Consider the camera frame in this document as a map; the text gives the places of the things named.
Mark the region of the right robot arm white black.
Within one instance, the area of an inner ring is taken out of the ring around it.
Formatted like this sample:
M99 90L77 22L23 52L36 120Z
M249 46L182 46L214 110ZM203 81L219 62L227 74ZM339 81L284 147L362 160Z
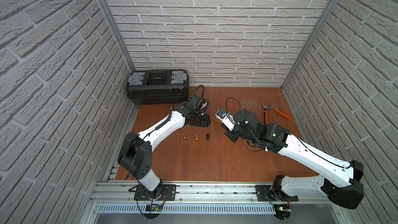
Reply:
M305 143L287 129L274 124L263 124L250 111L230 115L220 109L216 117L226 130L226 136L236 142L242 139L255 151L270 151L293 159L315 171L313 177L276 176L266 195L276 201L296 201L299 196L328 199L347 209L355 209L364 198L362 163L335 158Z

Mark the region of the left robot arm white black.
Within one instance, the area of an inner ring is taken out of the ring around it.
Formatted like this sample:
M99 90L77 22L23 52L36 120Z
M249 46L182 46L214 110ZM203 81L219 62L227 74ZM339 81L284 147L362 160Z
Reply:
M156 147L186 125L204 128L210 125L210 116L205 113L210 102L204 98L204 85L197 86L198 89L202 89L201 96L194 91L187 101L170 108L169 114L158 123L138 134L130 132L123 140L117 162L143 186L151 200L164 194L163 181L152 169L152 153Z

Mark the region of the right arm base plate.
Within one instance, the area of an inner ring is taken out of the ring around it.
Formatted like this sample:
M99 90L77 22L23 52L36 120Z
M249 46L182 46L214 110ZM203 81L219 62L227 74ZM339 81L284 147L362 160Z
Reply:
M257 199L259 202L297 202L298 196L288 196L281 189L275 189L270 185L255 185Z

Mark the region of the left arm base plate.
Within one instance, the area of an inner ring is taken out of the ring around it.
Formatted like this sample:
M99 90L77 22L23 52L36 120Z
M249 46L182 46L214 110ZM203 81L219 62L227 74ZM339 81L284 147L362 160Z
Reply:
M139 184L135 191L135 201L174 201L176 196L175 184L160 184L154 191L148 190L142 184Z

